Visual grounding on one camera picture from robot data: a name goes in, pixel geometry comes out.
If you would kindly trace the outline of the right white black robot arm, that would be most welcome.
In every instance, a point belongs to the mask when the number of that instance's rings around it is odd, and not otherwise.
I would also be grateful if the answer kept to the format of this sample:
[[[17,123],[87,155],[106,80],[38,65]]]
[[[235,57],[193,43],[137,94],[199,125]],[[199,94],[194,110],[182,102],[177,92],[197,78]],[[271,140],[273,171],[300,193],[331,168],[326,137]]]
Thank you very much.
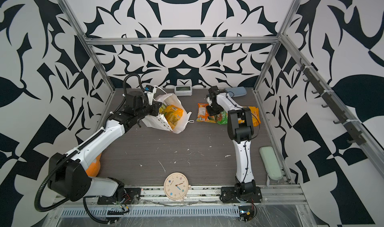
[[[225,111],[228,116],[227,131],[234,144],[236,155],[236,199],[252,203],[258,196],[258,189],[251,165],[251,141],[254,138],[253,115],[248,107],[237,104],[230,93],[217,86],[209,88],[207,112],[216,116]]]

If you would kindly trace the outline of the patterned paper gift bag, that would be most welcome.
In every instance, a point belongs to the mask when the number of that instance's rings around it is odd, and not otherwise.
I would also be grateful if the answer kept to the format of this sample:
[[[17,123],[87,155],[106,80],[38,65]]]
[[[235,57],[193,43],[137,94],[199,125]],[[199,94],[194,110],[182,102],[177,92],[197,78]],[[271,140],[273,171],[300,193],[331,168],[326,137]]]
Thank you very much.
[[[187,124],[195,122],[190,120],[192,113],[185,110],[181,101],[174,93],[166,93],[160,87],[155,86],[155,91],[157,90],[161,90],[165,94],[154,98],[153,105],[157,101],[161,103],[161,107],[156,112],[158,114],[156,117],[147,116],[143,119],[147,127],[180,134],[185,130]]]

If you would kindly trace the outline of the orange snack packet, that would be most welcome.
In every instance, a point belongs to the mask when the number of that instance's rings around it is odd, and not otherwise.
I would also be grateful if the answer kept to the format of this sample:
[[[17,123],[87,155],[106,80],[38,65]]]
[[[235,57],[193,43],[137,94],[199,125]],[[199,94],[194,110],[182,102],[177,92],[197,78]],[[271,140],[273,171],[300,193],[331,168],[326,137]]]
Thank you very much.
[[[215,116],[210,116],[207,111],[208,103],[198,103],[197,122],[216,123]]]

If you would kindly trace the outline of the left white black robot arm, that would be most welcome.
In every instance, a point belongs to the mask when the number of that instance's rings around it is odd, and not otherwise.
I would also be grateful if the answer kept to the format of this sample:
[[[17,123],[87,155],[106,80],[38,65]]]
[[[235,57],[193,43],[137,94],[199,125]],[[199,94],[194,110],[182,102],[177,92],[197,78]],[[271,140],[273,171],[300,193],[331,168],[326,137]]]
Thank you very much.
[[[86,173],[93,161],[115,140],[138,125],[147,116],[156,117],[162,106],[154,100],[156,90],[130,91],[123,105],[113,112],[103,127],[85,142],[65,154],[55,154],[49,163],[49,174],[39,191],[45,187],[63,196],[66,201],[102,196],[122,201],[124,184],[114,178],[90,177]]]

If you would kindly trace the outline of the green corn chips packet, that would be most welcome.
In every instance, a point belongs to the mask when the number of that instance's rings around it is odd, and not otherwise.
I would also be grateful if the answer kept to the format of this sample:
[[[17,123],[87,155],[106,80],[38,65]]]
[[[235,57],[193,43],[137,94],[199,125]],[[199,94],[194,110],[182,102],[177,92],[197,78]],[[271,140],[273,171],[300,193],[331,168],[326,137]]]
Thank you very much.
[[[218,115],[215,116],[216,123],[219,125],[227,125],[228,124],[228,115],[226,111],[222,111]]]

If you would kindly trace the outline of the yellow snack packet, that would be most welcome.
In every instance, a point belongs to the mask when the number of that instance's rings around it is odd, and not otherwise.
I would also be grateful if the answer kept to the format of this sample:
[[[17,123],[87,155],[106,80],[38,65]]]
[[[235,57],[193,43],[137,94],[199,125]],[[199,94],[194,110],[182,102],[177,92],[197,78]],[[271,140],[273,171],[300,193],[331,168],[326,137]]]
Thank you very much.
[[[249,106],[249,109],[251,110],[251,114],[252,114],[253,126],[258,127],[261,124],[259,108],[254,106]]]
[[[184,111],[176,107],[174,105],[168,105],[166,108],[162,111],[162,114],[166,118],[169,126],[173,130],[176,125],[178,124],[179,120],[182,118]]]

